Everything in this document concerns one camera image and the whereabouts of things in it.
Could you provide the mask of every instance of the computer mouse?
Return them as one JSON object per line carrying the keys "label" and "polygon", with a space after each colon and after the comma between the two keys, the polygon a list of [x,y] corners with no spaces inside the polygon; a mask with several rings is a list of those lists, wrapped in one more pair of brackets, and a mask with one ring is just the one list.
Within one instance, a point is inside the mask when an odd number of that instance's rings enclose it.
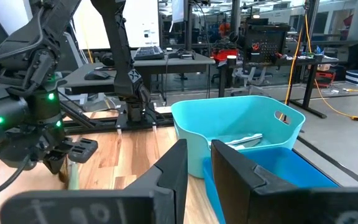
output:
{"label": "computer mouse", "polygon": [[110,75],[107,72],[102,71],[92,71],[85,75],[85,80],[106,80],[110,78]]}

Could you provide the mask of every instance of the blue plastic bin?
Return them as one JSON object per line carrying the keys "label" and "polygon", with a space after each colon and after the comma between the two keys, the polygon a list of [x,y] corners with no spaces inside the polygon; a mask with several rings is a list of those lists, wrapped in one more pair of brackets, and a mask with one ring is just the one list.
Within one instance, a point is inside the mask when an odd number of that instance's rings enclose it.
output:
{"label": "blue plastic bin", "polygon": [[[287,115],[286,124],[277,113]],[[292,149],[305,122],[300,112],[264,96],[238,96],[181,101],[172,105],[178,139],[187,139],[188,172],[203,178],[203,159],[211,157],[208,141],[228,142],[262,133],[261,142],[249,149]]]}
{"label": "blue plastic bin", "polygon": [[[261,165],[271,173],[295,184],[299,188],[338,187],[333,181],[320,173],[292,150],[271,148],[265,150],[248,150],[242,152],[247,158]],[[203,162],[206,194],[220,224],[225,224],[218,192],[213,181],[211,158]]]}

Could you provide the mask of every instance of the bin handle hole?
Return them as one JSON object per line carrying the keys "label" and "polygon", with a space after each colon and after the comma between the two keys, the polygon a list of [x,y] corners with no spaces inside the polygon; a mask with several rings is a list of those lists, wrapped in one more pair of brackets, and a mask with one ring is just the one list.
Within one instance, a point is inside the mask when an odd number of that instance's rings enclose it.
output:
{"label": "bin handle hole", "polygon": [[283,122],[286,125],[290,125],[291,124],[291,119],[290,117],[288,117],[287,115],[285,115],[284,113],[282,113],[281,111],[276,111],[274,112],[274,116],[281,122]]}

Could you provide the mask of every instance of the computer keyboard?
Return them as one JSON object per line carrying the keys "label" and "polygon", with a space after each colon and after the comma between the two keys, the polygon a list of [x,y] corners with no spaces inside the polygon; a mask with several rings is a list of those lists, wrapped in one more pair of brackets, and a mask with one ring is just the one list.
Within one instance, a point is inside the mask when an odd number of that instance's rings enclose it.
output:
{"label": "computer keyboard", "polygon": [[164,58],[164,52],[160,47],[139,47],[136,50],[134,60],[159,60]]}

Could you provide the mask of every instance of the wooden table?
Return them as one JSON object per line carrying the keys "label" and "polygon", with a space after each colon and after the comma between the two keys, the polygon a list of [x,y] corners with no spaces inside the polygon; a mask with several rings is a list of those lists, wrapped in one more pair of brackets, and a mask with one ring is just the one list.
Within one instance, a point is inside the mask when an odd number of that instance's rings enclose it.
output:
{"label": "wooden table", "polygon": [[[97,112],[92,118],[115,116],[115,112]],[[157,128],[153,131],[126,131],[87,134],[83,138],[94,139],[99,148],[91,159],[78,166],[80,189],[123,189],[141,176],[176,142],[174,127]],[[15,169],[0,161],[0,184]],[[9,197],[28,190],[63,189],[56,175],[52,175],[43,164],[23,172],[6,190],[0,193],[0,207]],[[218,223],[206,196],[204,181],[189,175],[185,223]]]}

